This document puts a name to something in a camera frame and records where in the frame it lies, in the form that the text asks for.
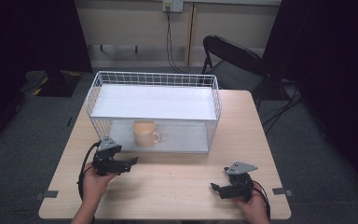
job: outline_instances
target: black curtain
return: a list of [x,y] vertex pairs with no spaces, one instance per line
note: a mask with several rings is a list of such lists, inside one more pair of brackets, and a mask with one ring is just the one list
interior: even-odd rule
[[92,73],[75,2],[0,0],[0,113],[34,70]]
[[273,79],[300,83],[358,173],[358,1],[282,0],[263,60]]

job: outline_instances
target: power outlet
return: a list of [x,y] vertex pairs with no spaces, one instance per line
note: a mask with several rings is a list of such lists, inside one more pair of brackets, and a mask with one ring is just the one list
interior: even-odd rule
[[183,1],[162,1],[162,11],[183,12]]
[[162,11],[173,11],[173,1],[162,1]]

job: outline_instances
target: orange mug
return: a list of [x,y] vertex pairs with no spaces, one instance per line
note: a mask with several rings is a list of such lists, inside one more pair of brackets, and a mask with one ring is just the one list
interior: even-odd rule
[[136,120],[133,122],[133,135],[139,147],[152,147],[161,142],[161,134],[156,132],[153,120]]

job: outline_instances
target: mug handle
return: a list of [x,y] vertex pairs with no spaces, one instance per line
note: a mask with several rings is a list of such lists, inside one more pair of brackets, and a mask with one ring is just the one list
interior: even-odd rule
[[153,132],[153,135],[155,135],[155,137],[156,137],[156,139],[155,139],[155,144],[161,142],[162,137],[161,137],[161,134],[160,134],[160,133],[158,133],[158,132]]

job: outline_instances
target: chair leg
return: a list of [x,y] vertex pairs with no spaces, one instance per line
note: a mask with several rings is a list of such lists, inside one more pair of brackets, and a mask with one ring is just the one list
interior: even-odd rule
[[261,106],[261,97],[259,97],[257,99],[257,103],[255,104],[255,109],[258,111],[260,111],[260,106]]

